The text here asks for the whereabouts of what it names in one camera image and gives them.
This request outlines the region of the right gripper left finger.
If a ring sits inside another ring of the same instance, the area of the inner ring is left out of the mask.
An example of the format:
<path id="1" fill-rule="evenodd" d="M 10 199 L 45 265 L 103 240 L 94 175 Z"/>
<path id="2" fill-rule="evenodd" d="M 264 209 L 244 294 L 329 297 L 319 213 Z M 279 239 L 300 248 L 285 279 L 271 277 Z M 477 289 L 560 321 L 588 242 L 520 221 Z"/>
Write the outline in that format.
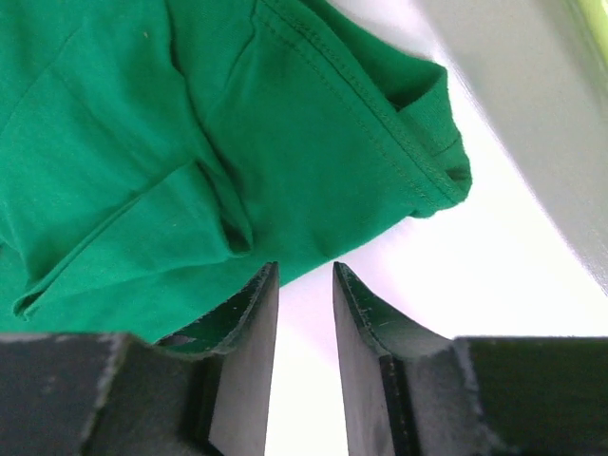
<path id="1" fill-rule="evenodd" d="M 155 344 L 119 332 L 1 337 L 5 455 L 261 455 L 279 273 L 264 265 Z"/>

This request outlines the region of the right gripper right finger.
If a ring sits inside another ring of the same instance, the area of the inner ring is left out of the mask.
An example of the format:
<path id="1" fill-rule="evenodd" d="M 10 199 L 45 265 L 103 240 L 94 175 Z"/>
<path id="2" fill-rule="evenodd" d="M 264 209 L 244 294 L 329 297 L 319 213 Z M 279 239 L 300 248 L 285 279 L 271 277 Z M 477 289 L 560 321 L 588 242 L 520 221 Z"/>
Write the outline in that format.
<path id="1" fill-rule="evenodd" d="M 332 275 L 350 454 L 606 453 L 605 338 L 448 339 Z"/>

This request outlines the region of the lime green plastic bin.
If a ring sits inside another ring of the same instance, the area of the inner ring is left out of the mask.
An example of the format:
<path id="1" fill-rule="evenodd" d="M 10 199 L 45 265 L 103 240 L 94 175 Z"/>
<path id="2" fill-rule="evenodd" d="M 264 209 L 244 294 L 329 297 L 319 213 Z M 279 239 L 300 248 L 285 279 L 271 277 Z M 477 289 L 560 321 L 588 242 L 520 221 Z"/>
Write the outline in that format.
<path id="1" fill-rule="evenodd" d="M 607 79 L 607 0 L 570 0 L 566 4 Z"/>

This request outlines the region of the green t shirt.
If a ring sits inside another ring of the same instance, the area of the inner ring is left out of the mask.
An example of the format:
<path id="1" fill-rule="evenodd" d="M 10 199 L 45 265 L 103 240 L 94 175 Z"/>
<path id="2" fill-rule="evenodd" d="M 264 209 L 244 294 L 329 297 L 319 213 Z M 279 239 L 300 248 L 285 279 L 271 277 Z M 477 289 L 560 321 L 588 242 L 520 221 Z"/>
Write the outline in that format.
<path id="1" fill-rule="evenodd" d="M 442 66 L 325 1 L 1 5 L 1 328 L 148 341 L 472 179 Z"/>

